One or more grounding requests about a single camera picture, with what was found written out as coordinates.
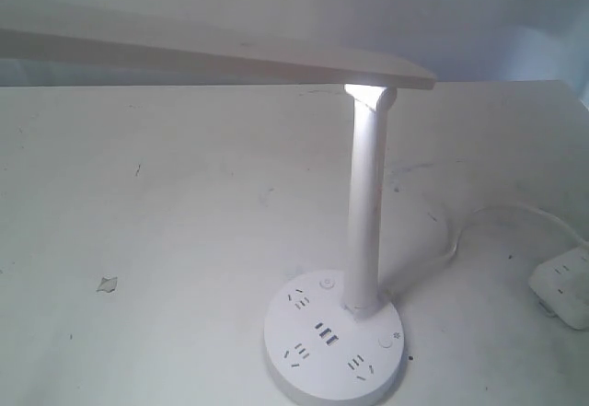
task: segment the white wall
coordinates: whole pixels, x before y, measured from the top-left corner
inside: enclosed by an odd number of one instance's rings
[[[443,80],[557,77],[578,94],[586,85],[588,0],[60,1],[395,52],[428,66]],[[89,73],[54,64],[17,70],[5,63],[0,82],[11,80],[49,85],[199,82],[181,75]]]

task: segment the power strip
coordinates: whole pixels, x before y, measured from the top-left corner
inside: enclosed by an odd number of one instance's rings
[[[548,313],[571,328],[589,328],[589,251],[571,249],[538,265],[529,279]]]

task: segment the table surface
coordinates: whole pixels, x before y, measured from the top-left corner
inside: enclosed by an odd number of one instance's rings
[[[588,134],[559,82],[399,92],[381,281],[407,358],[383,403],[586,401],[589,333],[527,286],[569,239],[489,213],[451,265],[431,258],[486,203],[589,236]],[[0,89],[2,404],[290,404],[262,322],[288,279],[341,267],[351,143],[342,87]]]

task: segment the button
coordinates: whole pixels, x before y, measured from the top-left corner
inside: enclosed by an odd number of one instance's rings
[[[380,344],[383,348],[390,348],[393,345],[393,339],[388,335],[383,335],[378,339],[378,344]]]
[[[323,289],[331,289],[335,285],[335,281],[333,279],[326,278],[319,282],[319,285]]]

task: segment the power cord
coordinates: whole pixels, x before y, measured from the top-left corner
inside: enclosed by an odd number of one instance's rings
[[[452,247],[450,248],[450,250],[446,254],[439,256],[436,261],[450,262],[456,256],[456,253],[458,252],[458,247],[460,245],[460,239],[462,238],[462,235],[464,234],[465,229],[468,227],[470,221],[474,218],[475,215],[477,215],[479,213],[486,212],[486,211],[490,211],[490,210],[501,210],[501,209],[520,210],[520,211],[525,211],[527,213],[530,213],[532,215],[539,215],[539,216],[549,220],[554,225],[558,226],[563,232],[565,232],[571,238],[573,238],[575,240],[575,242],[577,242],[581,248],[589,250],[589,241],[582,238],[579,233],[577,233],[569,224],[564,222],[558,216],[556,216],[552,213],[549,213],[548,211],[544,211],[539,208],[536,208],[535,206],[527,205],[525,203],[498,203],[498,204],[483,206],[483,207],[479,208],[478,210],[475,210],[472,213],[470,213],[470,215],[468,215],[468,217],[464,220],[464,222],[462,223],[462,225],[458,229],[456,236],[454,238],[454,242],[452,243]]]

